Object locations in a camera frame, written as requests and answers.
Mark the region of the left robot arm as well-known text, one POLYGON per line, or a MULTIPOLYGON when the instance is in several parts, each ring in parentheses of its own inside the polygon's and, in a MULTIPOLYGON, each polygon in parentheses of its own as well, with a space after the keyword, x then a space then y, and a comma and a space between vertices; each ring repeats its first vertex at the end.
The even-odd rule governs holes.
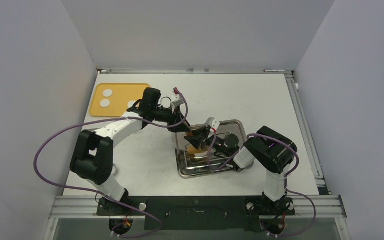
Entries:
POLYGON ((102 128, 83 130, 78 136, 70 171, 111 199, 109 208, 116 215, 123 215, 128 211, 129 192, 112 173, 115 147, 148 125, 164 128, 172 133, 190 131, 190 124, 186 120, 188 115, 181 111, 181 105, 189 107, 184 95, 174 88, 173 96, 169 98, 170 107, 163 107, 159 103, 161 97, 160 90, 147 87, 142 98, 134 102, 122 117, 102 128))

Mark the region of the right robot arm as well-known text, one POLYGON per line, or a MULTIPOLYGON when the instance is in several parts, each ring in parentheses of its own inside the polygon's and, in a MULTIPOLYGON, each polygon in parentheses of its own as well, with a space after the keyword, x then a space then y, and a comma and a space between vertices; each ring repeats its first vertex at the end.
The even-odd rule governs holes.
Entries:
POLYGON ((262 207, 269 214, 277 213, 287 201, 287 177, 298 160, 298 148, 289 138, 263 126, 246 137, 243 144, 233 133, 218 135, 214 127, 204 126, 184 136, 186 154, 202 159, 206 172, 231 170, 241 172, 259 162, 266 170, 262 207))

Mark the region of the stainless steel tray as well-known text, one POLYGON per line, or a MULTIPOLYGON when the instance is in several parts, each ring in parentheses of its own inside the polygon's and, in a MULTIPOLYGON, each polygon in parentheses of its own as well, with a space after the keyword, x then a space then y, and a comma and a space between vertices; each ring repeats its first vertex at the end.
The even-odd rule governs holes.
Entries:
MULTIPOLYGON (((205 124, 191 126, 191 130, 206 127, 205 124)), ((239 120, 225 120, 220 122, 216 136, 223 139, 222 146, 216 150, 208 150, 207 153, 189 155, 184 140, 187 132, 180 132, 175 135, 175 156, 177 171, 184 179, 197 178, 211 173, 222 173, 232 170, 232 164, 221 168, 246 140, 245 129, 239 120)))

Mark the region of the wooden rolling pin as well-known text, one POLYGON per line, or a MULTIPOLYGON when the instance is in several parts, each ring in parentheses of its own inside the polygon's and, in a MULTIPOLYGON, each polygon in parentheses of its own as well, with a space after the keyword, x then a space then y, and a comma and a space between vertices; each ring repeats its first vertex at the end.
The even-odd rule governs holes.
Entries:
POLYGON ((183 137, 188 145, 186 146, 186 151, 189 155, 204 154, 208 152, 208 134, 204 132, 188 132, 183 137))

